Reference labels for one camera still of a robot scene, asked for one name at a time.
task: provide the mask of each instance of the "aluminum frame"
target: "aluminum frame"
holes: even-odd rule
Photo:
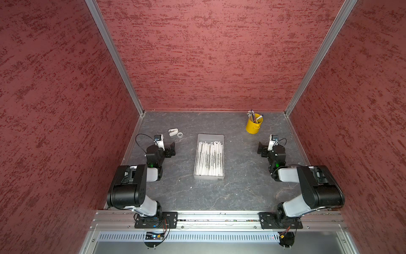
[[[303,92],[305,91],[307,85],[309,84],[311,78],[313,77],[314,73],[316,72],[317,68],[319,67],[320,63],[322,62],[324,56],[327,54],[327,51],[330,49],[333,41],[337,37],[338,33],[343,27],[345,21],[347,20],[350,12],[354,8],[357,0],[345,0],[343,5],[341,6],[337,16],[335,17],[333,24],[331,24],[330,29],[327,32],[326,37],[324,38],[319,50],[317,51],[313,61],[309,69],[307,70],[305,76],[303,77],[302,81],[300,82],[295,94],[293,95],[292,99],[290,100],[285,114],[287,116],[292,113],[296,103],[299,101],[299,98],[302,96]]]
[[[103,37],[104,43],[106,43],[106,46],[108,48],[108,51],[111,54],[111,57],[113,58],[114,63],[117,66],[117,69],[121,75],[121,78],[124,81],[125,86],[127,87],[128,93],[131,96],[131,99],[137,108],[137,111],[139,115],[144,114],[144,109],[141,105],[141,101],[138,98],[134,86],[131,82],[130,76],[128,76],[127,70],[125,69],[124,63],[121,60],[120,54],[117,51],[116,45],[114,44],[114,41],[108,31],[107,25],[103,19],[102,13],[100,12],[99,6],[97,5],[96,0],[85,0],[87,7],[90,10],[90,13],[93,16],[93,19],[95,20],[95,23],[100,31],[101,36]]]
[[[280,230],[263,230],[259,222],[258,212],[263,211],[205,211],[179,210],[176,229],[171,232],[277,232]],[[348,227],[340,211],[314,211],[302,216],[303,229],[298,231],[337,232],[341,245],[348,254],[356,254],[355,245],[351,241]],[[134,213],[123,210],[99,210],[89,228],[85,243],[80,254],[93,253],[97,239],[104,231],[146,231],[134,228]]]

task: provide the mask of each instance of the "black mounting plate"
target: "black mounting plate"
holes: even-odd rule
[[[166,218],[166,222],[169,223],[168,228],[174,229],[177,224],[177,212],[162,212],[162,217]],[[151,224],[146,223],[146,218],[137,215],[135,219],[134,228],[155,228]]]
[[[262,229],[286,229],[290,226],[291,229],[303,229],[303,225],[301,220],[297,218],[291,218],[289,220],[284,221],[284,226],[280,227],[276,224],[275,213],[265,213],[261,212],[258,213],[259,215],[259,222],[261,223],[261,228]]]

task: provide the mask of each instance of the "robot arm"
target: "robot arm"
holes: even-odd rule
[[[176,155],[176,152],[174,142],[169,147],[164,147],[162,135],[155,135],[154,141],[156,145],[147,148],[146,165],[117,167],[107,194],[108,206],[117,209],[131,209],[141,217],[161,219],[161,205],[145,194],[146,183],[161,179],[164,159]]]
[[[131,209],[142,217],[160,217],[160,205],[146,194],[147,182],[158,180],[158,169],[119,166],[107,194],[107,205],[117,209]]]
[[[298,182],[302,194],[280,203],[277,224],[289,218],[301,217],[321,208],[339,208],[344,205],[344,194],[326,166],[299,166],[276,171],[276,181]]]

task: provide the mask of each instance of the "marble-pattern surface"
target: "marble-pattern surface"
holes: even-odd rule
[[[275,182],[268,172],[268,160],[257,154],[258,142],[268,144],[269,135],[287,139],[287,164],[303,165],[297,145],[282,113],[266,113],[258,134],[247,133],[245,113],[146,113],[139,133],[164,135],[165,145],[173,141],[176,156],[166,158],[163,177],[147,183],[147,195],[164,210],[274,210],[275,206],[300,194],[295,183]],[[168,129],[178,128],[184,136],[169,137]],[[197,135],[224,135],[224,180],[195,180],[193,177]],[[144,149],[153,142],[138,136]],[[146,162],[135,145],[130,164]]]
[[[406,1],[359,0],[291,114],[362,254],[406,253],[405,24]]]
[[[77,254],[137,109],[85,1],[1,1],[0,38],[0,253]]]
[[[145,109],[229,111],[284,111],[343,2],[97,0]]]

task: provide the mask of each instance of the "black cable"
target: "black cable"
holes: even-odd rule
[[[274,145],[279,144],[279,142],[281,142],[282,140],[285,140],[285,144],[283,145],[283,146],[285,146],[287,143],[287,139],[285,139],[285,138],[278,140]]]
[[[169,221],[169,218],[168,217],[166,217],[167,219],[168,219],[168,225],[169,225],[169,231],[168,231],[168,234],[165,236],[165,238],[162,240],[162,242],[161,243],[163,243],[164,241],[165,241],[165,239],[168,237],[168,235],[169,235],[169,233],[171,232],[171,222]]]
[[[288,167],[288,166],[280,166],[280,167],[276,168],[276,169],[272,172],[272,175],[273,175],[278,169],[280,169],[280,168],[289,168],[289,167]]]
[[[155,141],[153,138],[151,138],[150,136],[148,136],[147,134],[143,134],[143,133],[138,133],[138,134],[135,136],[135,143],[137,143],[137,145],[144,151],[144,153],[147,154],[147,152],[146,152],[146,151],[138,144],[138,142],[137,142],[137,137],[138,137],[138,135],[144,135],[144,136],[149,137],[150,139],[152,139],[152,140],[154,141],[155,144],[156,144],[156,141]]]
[[[126,178],[128,178],[128,175],[126,175],[126,176],[121,180],[121,183],[120,183],[120,184],[122,184],[123,181],[124,181]]]
[[[298,219],[298,223],[296,224],[295,236],[296,236],[296,232],[298,231],[299,223],[300,223],[300,218]]]

